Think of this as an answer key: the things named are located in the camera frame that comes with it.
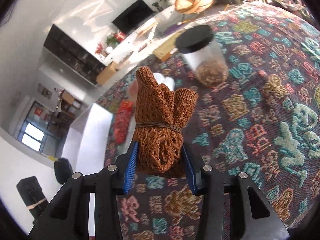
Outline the white low tv console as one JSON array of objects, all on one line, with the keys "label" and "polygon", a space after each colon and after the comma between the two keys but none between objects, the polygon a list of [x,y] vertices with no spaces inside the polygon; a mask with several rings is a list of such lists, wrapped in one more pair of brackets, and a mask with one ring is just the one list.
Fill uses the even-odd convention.
[{"label": "white low tv console", "polygon": [[171,5],[162,12],[148,18],[141,26],[134,30],[103,60],[103,64],[108,66],[111,62],[119,64],[123,58],[133,51],[137,51],[142,44],[149,39],[149,34],[154,29],[156,37],[162,37],[163,33],[173,24],[179,22],[182,14]]}]

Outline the white cloth bundle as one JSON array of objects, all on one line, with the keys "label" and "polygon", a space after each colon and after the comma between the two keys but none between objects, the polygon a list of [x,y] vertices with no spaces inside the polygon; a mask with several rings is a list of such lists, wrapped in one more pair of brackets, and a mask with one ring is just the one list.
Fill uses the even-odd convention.
[{"label": "white cloth bundle", "polygon": [[156,79],[157,83],[166,85],[170,90],[174,90],[175,88],[175,81],[172,77],[165,77],[161,73],[153,73],[154,78]]}]

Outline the flat yellow board box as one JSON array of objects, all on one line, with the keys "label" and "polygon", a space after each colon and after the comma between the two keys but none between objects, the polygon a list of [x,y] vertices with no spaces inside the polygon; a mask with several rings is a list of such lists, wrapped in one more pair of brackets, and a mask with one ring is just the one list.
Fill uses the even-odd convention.
[{"label": "flat yellow board box", "polygon": [[153,55],[157,57],[161,62],[167,61],[171,56],[171,52],[176,49],[175,42],[177,38],[184,32],[184,30],[177,31],[169,36],[162,44],[153,50]]}]

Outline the black flat television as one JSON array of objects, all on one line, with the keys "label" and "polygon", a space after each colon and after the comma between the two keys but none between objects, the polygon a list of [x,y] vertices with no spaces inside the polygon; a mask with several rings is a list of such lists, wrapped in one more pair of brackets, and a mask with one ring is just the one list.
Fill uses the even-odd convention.
[{"label": "black flat television", "polygon": [[117,16],[112,24],[122,33],[129,34],[150,16],[153,16],[153,10],[143,0],[137,0]]}]

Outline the red flower arrangement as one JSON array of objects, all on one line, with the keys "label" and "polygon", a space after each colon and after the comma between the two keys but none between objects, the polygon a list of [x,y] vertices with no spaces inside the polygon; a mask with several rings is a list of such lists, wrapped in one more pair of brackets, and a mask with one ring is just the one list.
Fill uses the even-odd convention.
[{"label": "red flower arrangement", "polygon": [[95,50],[95,54],[97,55],[103,55],[103,56],[106,56],[106,51],[104,49],[104,46],[99,42],[98,45],[97,45],[97,48]]}]

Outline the brown cardboard box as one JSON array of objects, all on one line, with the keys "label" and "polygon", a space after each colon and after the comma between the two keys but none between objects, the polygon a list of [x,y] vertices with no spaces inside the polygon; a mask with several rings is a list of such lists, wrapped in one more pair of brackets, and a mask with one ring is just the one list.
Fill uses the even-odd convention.
[{"label": "brown cardboard box", "polygon": [[104,70],[97,76],[97,84],[104,85],[118,71],[118,64],[112,61]]}]

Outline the red mesh gift bag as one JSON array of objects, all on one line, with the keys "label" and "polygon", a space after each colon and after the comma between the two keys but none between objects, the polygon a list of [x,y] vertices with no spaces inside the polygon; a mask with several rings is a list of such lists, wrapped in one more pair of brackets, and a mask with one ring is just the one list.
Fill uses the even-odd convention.
[{"label": "red mesh gift bag", "polygon": [[116,112],[116,120],[114,125],[114,139],[116,144],[121,144],[126,140],[132,115],[133,102],[130,100],[122,100]]}]

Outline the dark glass display cabinet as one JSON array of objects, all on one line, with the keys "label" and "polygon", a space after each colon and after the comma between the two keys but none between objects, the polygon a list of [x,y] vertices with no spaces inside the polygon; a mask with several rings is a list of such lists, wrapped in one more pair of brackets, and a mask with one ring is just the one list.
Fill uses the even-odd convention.
[{"label": "dark glass display cabinet", "polygon": [[44,48],[93,85],[97,84],[98,75],[106,67],[54,24],[44,42]]}]

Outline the wooden side table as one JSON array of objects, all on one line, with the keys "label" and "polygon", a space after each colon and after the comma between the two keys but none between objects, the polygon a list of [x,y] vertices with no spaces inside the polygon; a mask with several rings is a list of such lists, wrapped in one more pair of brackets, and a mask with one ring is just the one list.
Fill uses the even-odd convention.
[{"label": "wooden side table", "polygon": [[61,90],[58,95],[56,111],[62,112],[67,116],[75,119],[82,106],[82,101],[74,97],[65,89]]}]

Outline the white cardboard storage box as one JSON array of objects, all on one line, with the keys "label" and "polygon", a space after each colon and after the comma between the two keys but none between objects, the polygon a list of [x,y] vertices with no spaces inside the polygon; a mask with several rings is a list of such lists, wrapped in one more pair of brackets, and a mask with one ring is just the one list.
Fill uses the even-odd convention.
[{"label": "white cardboard storage box", "polygon": [[86,176],[104,168],[112,118],[112,113],[94,103],[72,122],[62,157],[69,160],[74,172]]}]

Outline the clear jar black lid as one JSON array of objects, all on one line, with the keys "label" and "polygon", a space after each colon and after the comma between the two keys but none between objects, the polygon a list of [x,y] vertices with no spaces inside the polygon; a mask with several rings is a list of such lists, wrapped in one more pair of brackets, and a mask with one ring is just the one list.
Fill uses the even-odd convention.
[{"label": "clear jar black lid", "polygon": [[176,39],[175,46],[204,86],[214,87],[225,82],[229,69],[210,26],[187,29]]}]

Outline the colourful patterned woven rug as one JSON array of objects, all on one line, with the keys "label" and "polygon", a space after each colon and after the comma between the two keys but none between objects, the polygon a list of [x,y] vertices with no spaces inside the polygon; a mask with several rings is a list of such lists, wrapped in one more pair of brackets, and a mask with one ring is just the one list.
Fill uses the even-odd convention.
[{"label": "colourful patterned woven rug", "polygon": [[[222,48],[224,83],[204,87],[178,52],[163,63],[151,54],[97,103],[115,114],[141,66],[194,90],[199,98],[183,130],[192,152],[220,172],[246,172],[285,226],[295,228],[319,195],[319,30],[262,3],[191,26],[198,24],[209,25]],[[185,179],[138,173],[117,200],[124,239],[195,239],[202,198]]]}]

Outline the brown knitted cloth bundle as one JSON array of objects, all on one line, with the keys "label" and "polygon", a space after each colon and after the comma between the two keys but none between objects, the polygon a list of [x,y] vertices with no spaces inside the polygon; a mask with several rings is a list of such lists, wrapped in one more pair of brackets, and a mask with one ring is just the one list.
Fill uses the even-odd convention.
[{"label": "brown knitted cloth bundle", "polygon": [[137,170],[164,178],[184,176],[182,129],[191,118],[198,94],[158,84],[149,67],[136,71],[137,100],[133,140],[139,144]]}]

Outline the small dark potted plant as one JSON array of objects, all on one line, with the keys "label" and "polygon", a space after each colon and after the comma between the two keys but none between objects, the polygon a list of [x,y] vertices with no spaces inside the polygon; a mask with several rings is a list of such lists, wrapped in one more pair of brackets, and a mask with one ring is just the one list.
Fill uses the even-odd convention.
[{"label": "small dark potted plant", "polygon": [[159,12],[163,11],[163,8],[160,6],[158,2],[152,3],[152,6],[155,7]]}]

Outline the black knit beanie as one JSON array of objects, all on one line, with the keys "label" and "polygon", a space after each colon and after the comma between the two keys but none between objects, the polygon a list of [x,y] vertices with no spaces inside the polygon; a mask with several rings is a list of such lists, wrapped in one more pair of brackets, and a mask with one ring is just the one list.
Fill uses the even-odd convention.
[{"label": "black knit beanie", "polygon": [[59,158],[54,161],[54,173],[57,182],[63,185],[73,174],[73,169],[69,160],[66,158]]}]

